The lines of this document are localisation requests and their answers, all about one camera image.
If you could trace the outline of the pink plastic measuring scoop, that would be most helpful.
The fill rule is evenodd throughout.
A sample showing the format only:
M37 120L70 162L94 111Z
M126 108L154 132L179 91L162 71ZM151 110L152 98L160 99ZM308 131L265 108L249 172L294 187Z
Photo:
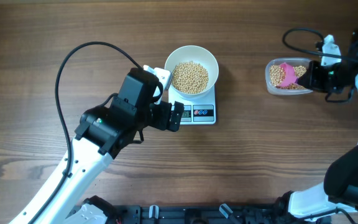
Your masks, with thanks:
M286 87L291 84L297 84L298 77L295 75L295 69L291 65L287 63L282 63L280 64L280 68L283 69L285 76L283 81L278 85L278 87Z

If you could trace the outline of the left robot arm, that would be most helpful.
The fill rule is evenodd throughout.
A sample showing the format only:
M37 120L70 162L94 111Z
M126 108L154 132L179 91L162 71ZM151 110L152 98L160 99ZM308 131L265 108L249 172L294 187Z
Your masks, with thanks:
M13 223L64 223L75 203L121 149L135 144L147 126L178 131L183 104L161 100L172 73L162 68L132 68L119 93L84 112L69 148Z

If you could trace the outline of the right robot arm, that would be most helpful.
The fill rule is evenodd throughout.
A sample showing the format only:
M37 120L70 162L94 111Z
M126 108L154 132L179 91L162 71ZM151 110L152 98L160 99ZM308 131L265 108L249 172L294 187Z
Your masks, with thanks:
M348 88L346 101L358 92L358 29L352 33L346 56L341 55L332 36L324 37L313 31L321 40L316 50L304 50L305 54L320 56L312 60L303 75L283 63L284 79L280 86L299 85L308 90L324 93L326 102L330 96ZM358 213L358 143L349 152L334 161L326 171L324 181L307 190L287 192L273 204L266 218L271 223L330 223L331 217L342 213L354 223L352 213Z

